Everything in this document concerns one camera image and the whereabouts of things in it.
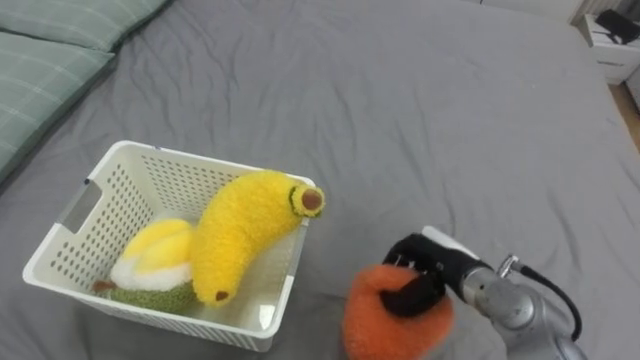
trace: basket handle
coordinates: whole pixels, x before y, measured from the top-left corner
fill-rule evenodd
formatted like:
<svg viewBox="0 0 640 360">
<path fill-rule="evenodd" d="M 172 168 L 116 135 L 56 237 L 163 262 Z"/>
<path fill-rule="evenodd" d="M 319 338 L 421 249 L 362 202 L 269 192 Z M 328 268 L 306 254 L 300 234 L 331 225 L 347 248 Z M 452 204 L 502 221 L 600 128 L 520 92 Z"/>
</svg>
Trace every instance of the basket handle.
<svg viewBox="0 0 640 360">
<path fill-rule="evenodd" d="M 102 189 L 93 180 L 85 179 L 82 188 L 64 209 L 58 223 L 76 234 L 102 197 Z"/>
</svg>

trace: yellow plush banana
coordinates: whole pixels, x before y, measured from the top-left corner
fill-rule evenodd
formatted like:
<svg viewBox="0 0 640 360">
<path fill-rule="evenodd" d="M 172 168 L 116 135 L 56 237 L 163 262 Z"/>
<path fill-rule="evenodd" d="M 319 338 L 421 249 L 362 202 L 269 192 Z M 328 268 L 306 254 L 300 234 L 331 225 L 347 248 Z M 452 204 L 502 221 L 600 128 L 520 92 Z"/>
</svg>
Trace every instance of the yellow plush banana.
<svg viewBox="0 0 640 360">
<path fill-rule="evenodd" d="M 271 170 L 240 176 L 221 188 L 191 246 L 198 299 L 211 306 L 229 302 L 253 259 L 323 207 L 322 190 Z"/>
</svg>

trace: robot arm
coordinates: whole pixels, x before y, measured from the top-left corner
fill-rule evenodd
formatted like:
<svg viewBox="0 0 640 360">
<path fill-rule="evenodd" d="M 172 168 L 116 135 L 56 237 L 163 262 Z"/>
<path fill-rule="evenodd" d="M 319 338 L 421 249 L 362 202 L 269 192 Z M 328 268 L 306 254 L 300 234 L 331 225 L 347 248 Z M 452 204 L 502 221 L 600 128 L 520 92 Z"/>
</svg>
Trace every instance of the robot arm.
<svg viewBox="0 0 640 360">
<path fill-rule="evenodd" d="M 575 345 L 575 339 L 572 340 L 570 322 L 565 314 L 532 287 L 516 285 L 506 278 L 511 270 L 526 268 L 515 257 L 508 258 L 496 273 L 462 244 L 433 227 L 425 227 L 422 234 L 413 234 L 398 242 L 384 262 L 413 265 L 427 275 L 417 277 L 398 292 L 381 294 L 385 307 L 396 315 L 407 312 L 407 302 L 400 300 L 415 298 L 417 293 L 424 297 L 419 302 L 423 307 L 432 306 L 444 290 L 424 289 L 440 289 L 443 282 L 460 299 L 492 321 L 505 342 L 509 360 L 587 359 Z M 577 338 L 581 325 L 577 309 L 572 303 L 571 306 L 577 325 L 573 337 Z M 424 309 L 418 306 L 414 310 Z"/>
</svg>

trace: white plastic basket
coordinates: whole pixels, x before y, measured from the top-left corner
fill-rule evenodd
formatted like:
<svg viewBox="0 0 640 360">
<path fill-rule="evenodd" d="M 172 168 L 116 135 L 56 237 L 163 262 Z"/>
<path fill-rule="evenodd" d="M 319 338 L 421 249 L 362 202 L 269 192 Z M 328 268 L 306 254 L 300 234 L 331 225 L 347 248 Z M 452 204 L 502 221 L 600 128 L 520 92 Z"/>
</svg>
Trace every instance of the white plastic basket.
<svg viewBox="0 0 640 360">
<path fill-rule="evenodd" d="M 308 220 L 260 255 L 236 298 L 184 315 L 147 310 L 96 296 L 124 246 L 152 221 L 181 217 L 194 223 L 216 191 L 259 170 L 134 142 L 118 142 L 98 163 L 24 268 L 28 284 L 78 299 L 109 315 L 179 333 L 267 351 L 280 327 L 298 267 Z M 310 179 L 294 176 L 309 185 Z"/>
</svg>

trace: wooden floor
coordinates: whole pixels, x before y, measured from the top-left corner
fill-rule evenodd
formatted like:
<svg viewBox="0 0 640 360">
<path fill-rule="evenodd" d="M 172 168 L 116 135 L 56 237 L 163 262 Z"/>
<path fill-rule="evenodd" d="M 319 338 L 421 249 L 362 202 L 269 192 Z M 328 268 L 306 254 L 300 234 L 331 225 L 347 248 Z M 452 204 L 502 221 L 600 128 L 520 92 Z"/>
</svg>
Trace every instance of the wooden floor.
<svg viewBox="0 0 640 360">
<path fill-rule="evenodd" d="M 631 138 L 633 138 L 633 142 L 636 143 L 638 152 L 640 152 L 640 115 L 631 99 L 631 94 L 629 94 L 629 90 L 625 85 L 611 85 L 609 86 L 609 90 L 611 90 L 613 94 L 620 114 L 622 114 L 624 121 L 627 123 Z"/>
</svg>

